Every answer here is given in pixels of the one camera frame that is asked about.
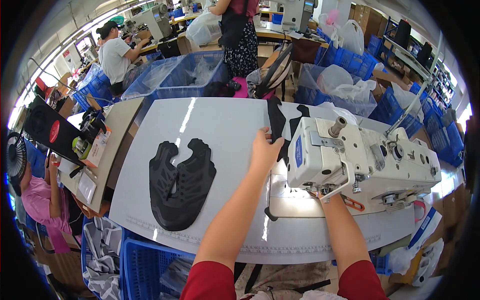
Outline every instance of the red sleeve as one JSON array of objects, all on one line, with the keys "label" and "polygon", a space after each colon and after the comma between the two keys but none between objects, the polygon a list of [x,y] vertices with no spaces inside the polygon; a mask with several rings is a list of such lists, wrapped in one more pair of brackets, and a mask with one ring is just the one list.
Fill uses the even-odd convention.
[{"label": "red sleeve", "polygon": [[359,261],[348,267],[338,281],[339,296],[348,300],[386,300],[372,262]]},{"label": "red sleeve", "polygon": [[217,262],[195,264],[180,296],[180,300],[190,299],[236,300],[232,270]]}]

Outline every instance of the black fan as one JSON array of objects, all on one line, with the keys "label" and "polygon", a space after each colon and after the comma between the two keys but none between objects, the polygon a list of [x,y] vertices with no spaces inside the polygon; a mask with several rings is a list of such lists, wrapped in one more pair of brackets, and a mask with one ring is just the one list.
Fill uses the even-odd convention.
[{"label": "black fan", "polygon": [[17,132],[7,137],[7,175],[12,184],[20,184],[27,166],[27,149],[24,138]]}]

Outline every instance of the red sticker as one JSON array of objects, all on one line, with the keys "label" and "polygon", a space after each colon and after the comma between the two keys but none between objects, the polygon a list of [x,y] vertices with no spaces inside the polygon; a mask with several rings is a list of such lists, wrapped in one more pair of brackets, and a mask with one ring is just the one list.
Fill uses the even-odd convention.
[{"label": "red sticker", "polygon": [[60,121],[56,120],[53,122],[52,128],[50,129],[50,143],[53,143],[57,136],[59,135],[60,130]]}]

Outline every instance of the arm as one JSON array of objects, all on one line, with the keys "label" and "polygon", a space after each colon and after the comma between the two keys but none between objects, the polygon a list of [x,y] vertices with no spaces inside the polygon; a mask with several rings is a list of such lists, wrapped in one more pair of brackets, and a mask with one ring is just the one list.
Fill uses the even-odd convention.
[{"label": "arm", "polygon": [[57,161],[57,158],[54,154],[50,155],[50,167],[48,168],[50,172],[50,178],[53,180],[50,181],[50,217],[56,218],[61,216],[61,198],[60,198],[60,190],[57,183],[57,166],[53,165],[54,162]]},{"label": "arm", "polygon": [[48,157],[45,158],[45,164],[44,164],[44,166],[45,166],[45,178],[44,178],[44,180],[48,185],[50,185],[50,172],[47,168],[47,165],[48,165]]},{"label": "arm", "polygon": [[338,278],[340,278],[352,264],[363,260],[370,261],[367,244],[340,194],[333,195],[330,203],[320,202],[325,212],[328,233],[337,263]]},{"label": "arm", "polygon": [[223,15],[227,10],[227,7],[230,5],[231,0],[218,0],[215,6],[209,6],[208,10],[217,16]]},{"label": "arm", "polygon": [[148,38],[143,39],[140,43],[138,43],[137,47],[135,47],[134,49],[130,48],[130,46],[128,46],[125,42],[123,42],[124,45],[128,48],[128,50],[122,56],[130,59],[130,61],[135,61],[140,55],[140,51],[142,51],[142,47],[146,45],[149,41],[150,40]]},{"label": "arm", "polygon": [[202,261],[221,263],[233,271],[235,259],[245,241],[260,200],[265,179],[276,162],[284,143],[279,138],[269,144],[268,127],[257,132],[253,141],[252,161],[240,186],[208,226],[193,264]]}]

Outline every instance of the plastic bag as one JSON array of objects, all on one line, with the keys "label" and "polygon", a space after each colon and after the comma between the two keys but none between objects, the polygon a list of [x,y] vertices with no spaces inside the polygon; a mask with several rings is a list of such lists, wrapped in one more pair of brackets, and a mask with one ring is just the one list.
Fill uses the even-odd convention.
[{"label": "plastic bag", "polygon": [[158,296],[158,300],[178,300],[177,297],[173,297],[170,294],[160,292],[160,295]]},{"label": "plastic bag", "polygon": [[181,291],[187,284],[187,277],[192,268],[194,257],[181,256],[174,260],[160,277],[160,283],[173,290],[171,296],[180,298]]},{"label": "plastic bag", "polygon": [[220,25],[218,24],[222,20],[222,16],[212,14],[208,10],[210,5],[212,5],[211,2],[207,1],[204,12],[187,27],[185,36],[194,44],[207,44],[222,36]]},{"label": "plastic bag", "polygon": [[370,91],[377,86],[374,80],[359,80],[354,85],[350,73],[337,65],[328,66],[318,76],[317,84],[325,94],[367,103],[370,101]]},{"label": "plastic bag", "polygon": [[95,76],[97,76],[98,72],[100,72],[101,69],[102,67],[98,63],[92,63],[92,66],[88,70],[87,75],[85,75],[85,78],[78,83],[75,89],[81,90],[82,88],[84,88],[87,84],[90,83],[90,81],[92,81],[93,78],[95,78]]},{"label": "plastic bag", "polygon": [[187,74],[191,77],[191,80],[188,80],[188,82],[190,82],[189,85],[199,86],[207,83],[207,81],[212,76],[212,73],[215,70],[216,66],[217,63],[215,63],[214,61],[209,63],[205,58],[200,58],[193,72],[185,70]]},{"label": "plastic bag", "polygon": [[[416,95],[410,91],[403,90],[399,85],[392,82],[393,95],[402,109],[407,109]],[[423,110],[421,109],[420,100],[417,99],[413,105],[412,110],[409,112],[413,117],[418,117],[420,123],[423,123]]]},{"label": "plastic bag", "polygon": [[344,39],[342,48],[363,55],[363,31],[356,21],[348,20],[341,29],[337,30],[337,34]]}]

